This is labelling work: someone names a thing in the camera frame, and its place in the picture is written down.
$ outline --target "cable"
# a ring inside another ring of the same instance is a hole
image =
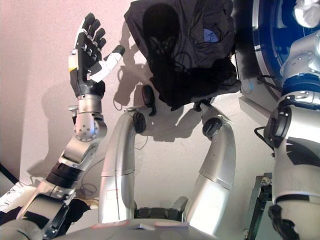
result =
[[[267,143],[267,141],[265,140],[265,138],[258,132],[259,130],[264,130],[266,127],[265,126],[261,126],[261,127],[257,127],[256,129],[254,129],[254,133],[255,135],[260,138],[265,144],[267,144],[273,151],[275,150],[273,146],[271,146],[269,143]]]
[[[87,171],[86,173],[83,175],[82,179],[81,179],[81,186],[80,186],[80,191],[82,194],[84,194],[85,196],[92,196],[97,192],[97,187],[91,183],[84,183],[84,178],[87,175],[87,173],[97,164],[101,163],[102,161],[104,161],[105,158],[100,159],[98,162],[96,162],[95,164],[93,164]],[[91,186],[94,188],[94,190],[90,190],[88,188],[86,188],[85,186]]]
[[[274,85],[274,84],[272,84],[272,83],[270,83],[270,82],[267,82],[267,81],[264,80],[263,78],[276,79],[275,76],[261,75],[261,76],[258,76],[256,79],[257,79],[258,81],[262,82],[263,84],[265,84],[265,85],[267,85],[267,86],[269,86],[269,87],[271,87],[271,88],[279,91],[280,93],[282,92],[282,89],[281,89],[281,88],[277,87],[276,85]]]
[[[147,145],[147,143],[148,143],[148,137],[149,137],[149,136],[146,136],[145,143],[143,144],[142,147],[140,147],[140,148],[135,147],[134,149],[137,149],[137,150],[139,150],[139,151],[142,150],[142,149],[145,147],[145,145]]]

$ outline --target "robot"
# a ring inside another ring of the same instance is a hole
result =
[[[74,134],[51,173],[20,210],[0,226],[3,239],[52,239],[66,213],[75,185],[90,165],[107,126],[101,110],[102,81],[124,54],[118,46],[102,59],[105,31],[93,14],[82,21],[69,57],[71,85],[78,99]],[[282,97],[271,114],[264,138],[274,148],[275,167],[269,216],[284,240],[320,238],[320,31],[295,41],[282,66]],[[201,101],[203,134],[211,141],[182,221],[134,219],[134,141],[156,113],[150,86],[144,105],[119,118],[101,173],[99,222],[57,239],[216,239],[232,189],[236,146],[231,121],[210,102]]]

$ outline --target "robot finger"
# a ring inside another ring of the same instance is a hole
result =
[[[92,25],[95,22],[96,18],[93,15],[93,13],[89,13],[82,21],[81,25],[80,25],[80,29],[85,30],[86,32],[88,32],[90,25]]]
[[[89,13],[80,24],[80,27],[75,35],[74,48],[82,48],[86,42],[87,33],[90,25],[95,22],[95,16],[92,13]]]
[[[94,36],[93,41],[98,43],[98,41],[100,41],[100,39],[106,34],[106,31],[103,28],[100,28]]]
[[[101,50],[104,45],[106,45],[107,41],[104,38],[101,38],[99,44],[98,44],[98,48]]]
[[[90,39],[93,39],[94,38],[94,35],[95,35],[95,32],[96,30],[98,29],[98,27],[100,27],[100,21],[98,19],[96,19],[93,24],[90,26],[90,29],[88,31],[88,37]]]

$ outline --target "black cloth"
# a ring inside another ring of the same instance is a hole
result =
[[[147,59],[159,98],[173,109],[215,93],[230,78],[237,83],[228,58],[235,38],[232,9],[231,0],[131,3],[125,21]],[[212,31],[218,42],[206,42],[204,29]]]

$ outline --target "black cable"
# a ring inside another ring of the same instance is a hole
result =
[[[280,93],[282,92],[282,89],[281,89],[281,88],[277,87],[276,85],[274,85],[274,84],[272,84],[272,83],[270,83],[270,82],[267,82],[267,81],[264,80],[263,78],[276,79],[275,76],[261,75],[261,76],[258,76],[256,79],[257,79],[258,81],[262,82],[263,84],[265,84],[265,85],[267,85],[267,86],[269,86],[269,87],[271,87],[271,88],[279,91]]]
[[[271,146],[269,143],[267,143],[267,141],[265,140],[265,138],[258,132],[259,130],[264,130],[266,127],[265,126],[261,126],[261,127],[257,127],[256,129],[254,129],[254,133],[255,135],[260,138],[265,144],[267,144],[273,151],[275,150],[273,146]]]
[[[149,137],[149,136],[146,136],[145,143],[143,144],[142,147],[140,147],[140,148],[134,147],[134,149],[137,149],[137,150],[139,150],[139,151],[142,150],[142,149],[145,147],[145,145],[147,145],[147,143],[148,143],[148,137]]]

